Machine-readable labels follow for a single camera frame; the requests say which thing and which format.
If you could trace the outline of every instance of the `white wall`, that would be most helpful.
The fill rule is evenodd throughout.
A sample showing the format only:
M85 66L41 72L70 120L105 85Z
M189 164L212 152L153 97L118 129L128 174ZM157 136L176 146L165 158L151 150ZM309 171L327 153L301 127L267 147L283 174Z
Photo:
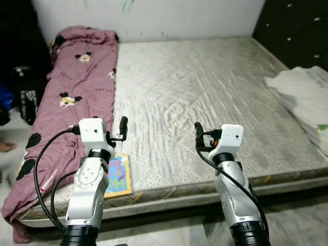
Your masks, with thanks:
M117 32L121 42L250 36L264 0L33 0L47 42L63 28Z

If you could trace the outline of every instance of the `colorful book cover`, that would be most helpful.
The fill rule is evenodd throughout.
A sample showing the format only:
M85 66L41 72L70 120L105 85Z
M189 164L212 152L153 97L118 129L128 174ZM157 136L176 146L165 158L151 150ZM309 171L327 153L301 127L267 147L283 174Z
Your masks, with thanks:
M108 178L109 184L105 197L132 194L129 156L127 154L117 154L115 159L109 162Z

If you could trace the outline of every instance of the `black cabinet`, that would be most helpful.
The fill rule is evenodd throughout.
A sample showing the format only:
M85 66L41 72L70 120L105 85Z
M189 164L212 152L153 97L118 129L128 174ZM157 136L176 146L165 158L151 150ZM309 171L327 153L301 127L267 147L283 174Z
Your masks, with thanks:
M266 0L253 38L289 68L327 70L328 1Z

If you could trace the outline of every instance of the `person's foot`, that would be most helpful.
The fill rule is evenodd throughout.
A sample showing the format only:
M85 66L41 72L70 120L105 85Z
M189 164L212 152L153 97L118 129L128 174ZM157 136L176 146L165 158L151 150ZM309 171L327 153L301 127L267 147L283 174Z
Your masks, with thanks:
M17 147L14 143L4 142L0 139L0 152L8 152Z

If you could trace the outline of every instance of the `bed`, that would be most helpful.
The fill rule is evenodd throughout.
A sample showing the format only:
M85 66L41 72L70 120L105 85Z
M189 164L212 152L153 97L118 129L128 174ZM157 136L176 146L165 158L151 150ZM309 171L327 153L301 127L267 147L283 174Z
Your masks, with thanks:
M194 149L194 122L244 126L238 160L257 195L328 185L328 162L266 88L286 67L250 37L120 44L113 131L129 119L133 194L106 198L103 219L219 202L214 171ZM73 184L59 189L63 221ZM51 227L40 206L19 221Z

